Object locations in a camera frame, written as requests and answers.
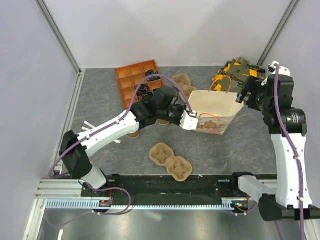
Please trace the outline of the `brown paper cup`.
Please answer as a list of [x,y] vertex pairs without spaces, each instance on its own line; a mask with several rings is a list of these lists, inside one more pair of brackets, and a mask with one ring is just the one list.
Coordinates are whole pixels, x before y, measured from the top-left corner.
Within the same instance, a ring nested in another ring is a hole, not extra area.
[[170,123],[169,121],[161,120],[161,119],[158,119],[157,122],[158,122],[160,125],[167,125],[167,124]]
[[129,133],[129,134],[128,134],[128,137],[130,137],[130,138],[132,138],[132,139],[135,139],[135,138],[137,138],[139,135],[140,135],[140,132],[139,132],[139,131],[136,131],[136,132],[133,132],[133,133]]

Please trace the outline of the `cardboard cup carrier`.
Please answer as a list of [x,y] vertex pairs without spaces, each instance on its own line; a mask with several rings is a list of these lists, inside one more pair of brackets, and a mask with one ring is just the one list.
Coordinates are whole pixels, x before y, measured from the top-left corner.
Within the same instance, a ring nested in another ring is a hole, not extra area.
[[190,77],[185,73],[174,75],[172,77],[172,80],[175,81],[179,85],[179,87],[183,90],[187,99],[190,98],[193,91],[197,90],[194,86],[191,85],[192,81]]
[[176,156],[173,149],[162,142],[151,148],[149,158],[156,165],[165,167],[177,182],[184,182],[193,171],[189,161],[181,156]]

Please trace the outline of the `white paper takeout bag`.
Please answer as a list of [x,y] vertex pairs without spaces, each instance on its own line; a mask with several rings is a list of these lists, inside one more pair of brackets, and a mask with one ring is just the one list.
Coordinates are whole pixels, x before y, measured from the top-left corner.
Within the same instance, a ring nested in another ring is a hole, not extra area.
[[222,136],[244,107],[231,92],[232,79],[220,76],[208,90],[194,90],[188,101],[198,119],[196,132]]

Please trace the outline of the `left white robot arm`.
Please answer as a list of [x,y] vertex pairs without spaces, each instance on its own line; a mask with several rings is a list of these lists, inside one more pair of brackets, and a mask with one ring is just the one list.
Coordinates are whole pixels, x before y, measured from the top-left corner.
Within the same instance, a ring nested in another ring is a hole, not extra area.
[[174,90],[163,86],[143,95],[123,113],[98,127],[78,134],[72,130],[65,133],[59,154],[71,179],[83,180],[99,197],[106,196],[110,185],[103,172],[93,166],[90,157],[115,140],[154,125],[157,120],[185,129],[184,121],[189,119],[189,112],[175,99]]

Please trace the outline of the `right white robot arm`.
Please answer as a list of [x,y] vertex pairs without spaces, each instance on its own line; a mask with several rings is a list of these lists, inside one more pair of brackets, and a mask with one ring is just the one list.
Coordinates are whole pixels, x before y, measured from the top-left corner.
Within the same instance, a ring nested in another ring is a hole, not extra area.
[[277,165],[277,190],[262,184],[250,172],[235,172],[229,191],[235,197],[250,196],[258,204],[262,219],[315,220],[320,209],[313,205],[305,172],[307,119],[303,110],[292,107],[294,80],[272,74],[266,80],[248,77],[237,94],[237,103],[262,113],[274,146]]

